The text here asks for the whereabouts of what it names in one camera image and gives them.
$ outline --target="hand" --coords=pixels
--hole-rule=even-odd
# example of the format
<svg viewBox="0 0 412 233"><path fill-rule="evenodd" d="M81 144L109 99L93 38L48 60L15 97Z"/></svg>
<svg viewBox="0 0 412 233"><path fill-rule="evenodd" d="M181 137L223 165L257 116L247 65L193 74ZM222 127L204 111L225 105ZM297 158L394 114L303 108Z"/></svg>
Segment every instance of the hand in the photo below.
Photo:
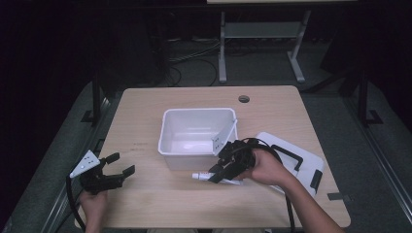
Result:
<svg viewBox="0 0 412 233"><path fill-rule="evenodd" d="M108 191L101 191L96 195L83 191L80 203L86 215L86 233L100 232L108 206Z"/></svg>
<svg viewBox="0 0 412 233"><path fill-rule="evenodd" d="M253 149L255 167L238 176L238 179L253 179L259 183L279 185L295 180L294 176L271 153L262 149Z"/></svg>

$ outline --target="wooden table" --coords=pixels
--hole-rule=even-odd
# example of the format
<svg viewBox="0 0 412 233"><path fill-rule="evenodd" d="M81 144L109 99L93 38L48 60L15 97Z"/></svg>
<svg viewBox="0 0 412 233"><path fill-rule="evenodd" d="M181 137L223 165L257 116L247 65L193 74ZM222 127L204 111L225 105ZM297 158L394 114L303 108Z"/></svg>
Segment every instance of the wooden table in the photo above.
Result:
<svg viewBox="0 0 412 233"><path fill-rule="evenodd" d="M240 95L250 97L241 103ZM132 164L136 173L110 191L106 227L114 228L283 228L289 227L283 194L245 180L244 185L193 180L192 171L170 171L157 151L162 117L174 108L232 108L239 139L266 131L325 159L312 123L293 86L138 88L124 92L100 157L120 160L106 175ZM326 162L316 201L342 226L350 218ZM296 226L301 226L297 216Z"/></svg>

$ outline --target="table leg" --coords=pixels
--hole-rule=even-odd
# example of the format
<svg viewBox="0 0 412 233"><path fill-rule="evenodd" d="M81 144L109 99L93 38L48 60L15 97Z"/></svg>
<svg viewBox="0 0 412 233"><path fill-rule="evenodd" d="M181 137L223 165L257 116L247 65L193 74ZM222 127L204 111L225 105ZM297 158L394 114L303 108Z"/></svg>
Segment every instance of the table leg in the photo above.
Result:
<svg viewBox="0 0 412 233"><path fill-rule="evenodd" d="M226 83L226 62L224 60L224 12L221 19L221 52L219 54L219 82Z"/></svg>
<svg viewBox="0 0 412 233"><path fill-rule="evenodd" d="M300 66L296 58L297 58L297 53L299 52L299 49L300 49L300 45L302 44L303 36L305 35L306 26L307 26L310 14L311 14L311 11L305 12L303 16L303 20L300 23L300 27L297 33L296 43L294 45L294 48L293 50L288 51L288 59L291 62L294 75L296 76L296 79L299 83L305 83L305 78L303 77L302 71L300 70Z"/></svg>

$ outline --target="dark background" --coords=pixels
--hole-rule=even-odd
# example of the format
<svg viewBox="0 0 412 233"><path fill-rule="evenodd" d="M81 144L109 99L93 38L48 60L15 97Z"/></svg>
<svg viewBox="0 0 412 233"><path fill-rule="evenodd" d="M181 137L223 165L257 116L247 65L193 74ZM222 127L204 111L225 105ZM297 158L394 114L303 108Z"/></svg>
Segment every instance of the dark background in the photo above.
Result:
<svg viewBox="0 0 412 233"><path fill-rule="evenodd" d="M161 2L118 1L117 6ZM204 1L167 1L187 2ZM305 40L329 40L337 32L323 68L336 73L360 64L412 129L411 4L374 2L379 4L360 4L363 8L344 13L315 10ZM93 76L99 76L106 95L130 86L154 86L167 69L165 39L219 37L218 11L111 14L80 10L80 3L90 1L0 2L0 228Z"/></svg>

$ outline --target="white plastic bin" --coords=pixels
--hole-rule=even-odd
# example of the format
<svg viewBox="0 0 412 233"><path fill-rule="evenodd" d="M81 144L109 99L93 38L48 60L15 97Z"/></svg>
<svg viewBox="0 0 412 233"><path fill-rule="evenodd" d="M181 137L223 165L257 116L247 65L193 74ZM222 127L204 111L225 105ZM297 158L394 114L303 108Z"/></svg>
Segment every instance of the white plastic bin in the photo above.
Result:
<svg viewBox="0 0 412 233"><path fill-rule="evenodd" d="M158 151L170 170L207 171L219 160L217 148L237 139L236 122L230 108L167 110Z"/></svg>

